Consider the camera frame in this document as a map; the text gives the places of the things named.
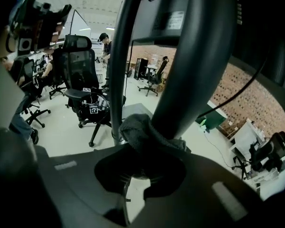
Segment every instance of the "wire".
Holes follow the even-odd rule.
[[[252,78],[248,81],[247,84],[244,85],[243,88],[241,88],[237,93],[235,93],[235,95],[233,95],[231,98],[229,98],[228,100],[226,100],[225,102],[223,102],[222,104],[218,105],[217,107],[215,108],[212,108],[211,110],[209,111],[206,111],[204,113],[202,113],[201,115],[199,115],[197,118],[200,118],[202,116],[205,116],[211,112],[214,112],[215,110],[227,105],[228,103],[230,103],[231,101],[233,101],[234,99],[236,99],[241,93],[243,93],[250,85],[251,83],[256,79],[256,77],[260,74],[260,72],[262,71],[262,69],[264,68],[265,64],[266,64],[266,61],[268,59],[268,55],[269,55],[269,52],[270,52],[270,47],[268,49],[268,53],[267,53],[267,56],[265,58],[265,61],[264,63],[257,69],[257,71],[255,72],[255,74],[252,76]]]
[[[124,90],[124,96],[126,96],[126,94],[127,94],[127,82],[128,82],[128,75],[129,75],[130,66],[131,66],[131,58],[132,58],[133,43],[134,43],[134,41],[132,41],[132,44],[131,44],[130,59],[129,59],[129,67],[128,67],[128,72],[127,72],[127,77],[126,77],[126,79],[125,79],[125,90]]]
[[[209,139],[207,138],[207,136],[206,136],[206,133],[204,133],[205,134],[205,138],[207,139],[207,141],[209,142],[209,143],[211,143],[210,141],[209,141]],[[225,162],[225,165],[227,165],[227,163],[226,163],[226,161],[225,161],[225,159],[224,159],[224,156],[223,156],[223,154],[222,154],[222,152],[219,150],[219,148],[217,147],[217,146],[215,146],[213,143],[211,143],[218,151],[219,151],[219,153],[220,153],[220,155],[222,156],[222,158],[223,158],[223,161]]]

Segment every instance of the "computer tower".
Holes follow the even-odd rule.
[[[137,62],[136,62],[134,78],[139,80],[139,78],[142,77],[142,74],[144,74],[146,72],[147,66],[148,66],[148,60],[138,58]]]

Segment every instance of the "brick wall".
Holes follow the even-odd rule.
[[[136,62],[137,58],[147,58],[150,62],[152,55],[157,54],[160,65],[162,58],[167,56],[170,61],[163,76],[167,77],[175,52],[175,48],[134,46],[131,61]],[[251,76],[241,69],[228,64],[211,101],[219,105],[240,90],[250,78]],[[257,81],[254,81],[236,100],[222,107],[222,110],[228,116],[228,120],[221,125],[224,129],[221,131],[225,135],[233,132],[236,126],[242,127],[247,118],[255,121],[256,126],[264,130],[266,137],[270,137],[275,132],[285,132],[285,112],[275,98]],[[229,121],[233,122],[232,126],[228,125]]]

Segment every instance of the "sticker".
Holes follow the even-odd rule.
[[[83,92],[91,92],[91,89],[89,89],[89,88],[83,88],[82,91],[83,91]]]
[[[90,114],[97,114],[98,108],[97,107],[90,107]]]
[[[181,29],[184,16],[185,16],[184,11],[177,11],[170,13],[168,16],[166,29]]]

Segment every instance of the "metal tube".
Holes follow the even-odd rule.
[[[236,0],[189,0],[166,88],[152,118],[167,139],[180,137],[214,93],[230,58]]]
[[[110,102],[112,134],[115,145],[120,143],[119,126],[122,123],[124,75],[128,56],[131,33],[141,0],[124,0],[117,19],[117,26],[112,42],[110,66]]]

